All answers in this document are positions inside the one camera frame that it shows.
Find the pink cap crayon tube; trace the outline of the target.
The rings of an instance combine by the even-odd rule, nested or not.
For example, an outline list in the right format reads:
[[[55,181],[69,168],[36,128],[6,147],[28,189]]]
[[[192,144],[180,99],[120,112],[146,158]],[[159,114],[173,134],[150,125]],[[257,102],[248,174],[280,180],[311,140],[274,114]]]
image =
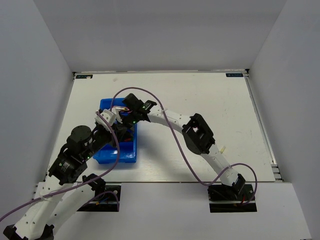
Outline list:
[[[130,109],[126,106],[114,106],[112,109],[120,111],[120,112],[129,112],[130,111]]]

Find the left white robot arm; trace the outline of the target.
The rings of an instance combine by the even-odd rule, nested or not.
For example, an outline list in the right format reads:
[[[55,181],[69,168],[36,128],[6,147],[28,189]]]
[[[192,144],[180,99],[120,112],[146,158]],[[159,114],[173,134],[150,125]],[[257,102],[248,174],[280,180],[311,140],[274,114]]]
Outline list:
[[[79,208],[108,194],[104,174],[83,175],[87,161],[106,145],[118,148],[120,142],[131,137],[131,127],[119,122],[97,121],[94,129],[76,126],[48,170],[39,197],[23,204],[23,207],[29,206],[27,212],[4,229],[6,238],[52,240],[59,226]]]

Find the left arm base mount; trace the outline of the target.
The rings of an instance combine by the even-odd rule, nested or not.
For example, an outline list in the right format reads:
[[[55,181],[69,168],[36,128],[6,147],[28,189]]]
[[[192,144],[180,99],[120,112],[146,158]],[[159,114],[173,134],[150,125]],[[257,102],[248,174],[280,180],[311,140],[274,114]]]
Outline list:
[[[103,195],[80,207],[78,212],[116,213],[120,210],[121,184],[107,184]]]

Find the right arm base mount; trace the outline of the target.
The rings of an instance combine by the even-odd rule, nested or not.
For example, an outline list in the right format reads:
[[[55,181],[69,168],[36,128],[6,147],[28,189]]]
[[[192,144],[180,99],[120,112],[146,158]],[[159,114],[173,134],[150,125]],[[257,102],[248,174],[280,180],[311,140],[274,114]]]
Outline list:
[[[245,204],[253,195],[251,184],[245,184],[238,195],[222,184],[211,185],[207,189],[210,213],[254,213],[257,212],[255,197]]]

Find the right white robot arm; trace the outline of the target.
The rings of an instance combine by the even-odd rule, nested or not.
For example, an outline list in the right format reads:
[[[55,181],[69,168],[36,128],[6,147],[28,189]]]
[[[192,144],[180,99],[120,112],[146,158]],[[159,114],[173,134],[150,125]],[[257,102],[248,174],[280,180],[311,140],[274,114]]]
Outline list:
[[[229,200],[236,200],[243,195],[246,180],[222,155],[216,145],[213,131],[200,114],[195,113],[193,116],[178,114],[161,108],[154,101],[143,102],[132,93],[127,95],[122,103],[131,111],[122,117],[124,125],[133,126],[139,121],[147,121],[179,132],[188,150],[201,156],[219,175],[222,184],[221,195]]]

